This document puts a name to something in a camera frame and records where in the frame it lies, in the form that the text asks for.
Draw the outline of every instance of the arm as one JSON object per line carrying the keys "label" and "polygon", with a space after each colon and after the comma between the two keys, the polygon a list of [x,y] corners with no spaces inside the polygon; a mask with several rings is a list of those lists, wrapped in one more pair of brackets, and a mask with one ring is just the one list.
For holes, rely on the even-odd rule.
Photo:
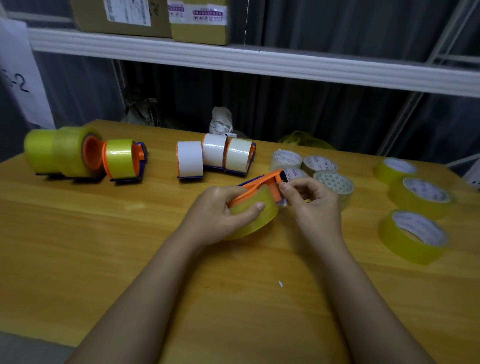
{"label": "arm", "polygon": [[357,363],[435,363],[375,289],[343,240],[336,193],[313,178],[280,185],[323,265],[325,280]]}
{"label": "arm", "polygon": [[209,187],[180,226],[105,313],[67,363],[154,363],[158,359],[175,297],[192,257],[251,223],[264,209],[257,203],[231,216],[227,202],[243,187]]}

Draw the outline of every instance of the yellow plastic bag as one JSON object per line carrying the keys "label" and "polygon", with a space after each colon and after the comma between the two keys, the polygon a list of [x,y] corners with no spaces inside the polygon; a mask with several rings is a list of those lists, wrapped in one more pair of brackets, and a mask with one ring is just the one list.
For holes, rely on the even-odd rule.
{"label": "yellow plastic bag", "polygon": [[314,138],[313,136],[304,132],[293,132],[290,135],[285,135],[278,142],[282,144],[292,144],[294,146],[312,146],[314,148],[336,150],[325,140]]}

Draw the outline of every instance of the cardboard box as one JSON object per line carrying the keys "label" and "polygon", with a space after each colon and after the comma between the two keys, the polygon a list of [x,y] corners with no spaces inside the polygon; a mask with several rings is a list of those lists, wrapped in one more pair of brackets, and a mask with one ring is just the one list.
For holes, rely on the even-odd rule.
{"label": "cardboard box", "polygon": [[146,4],[143,0],[71,0],[83,32],[172,38],[167,0],[149,0],[149,11]]}
{"label": "cardboard box", "polygon": [[230,42],[229,6],[229,0],[169,0],[173,39],[226,46]]}

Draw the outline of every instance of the forearm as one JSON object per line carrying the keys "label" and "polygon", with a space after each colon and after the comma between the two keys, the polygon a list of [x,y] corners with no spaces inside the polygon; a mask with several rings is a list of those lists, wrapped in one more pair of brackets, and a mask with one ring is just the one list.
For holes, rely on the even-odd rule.
{"label": "forearm", "polygon": [[153,363],[184,272],[194,253],[171,235],[86,336],[68,363]]}
{"label": "forearm", "polygon": [[342,240],[314,243],[357,363],[434,363],[403,326]]}

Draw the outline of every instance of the white plastic bag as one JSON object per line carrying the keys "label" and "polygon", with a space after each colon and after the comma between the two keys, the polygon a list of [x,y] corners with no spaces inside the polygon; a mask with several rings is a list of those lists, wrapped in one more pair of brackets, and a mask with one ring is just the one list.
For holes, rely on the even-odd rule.
{"label": "white plastic bag", "polygon": [[212,121],[210,122],[210,134],[228,134],[233,131],[232,113],[227,108],[214,107]]}

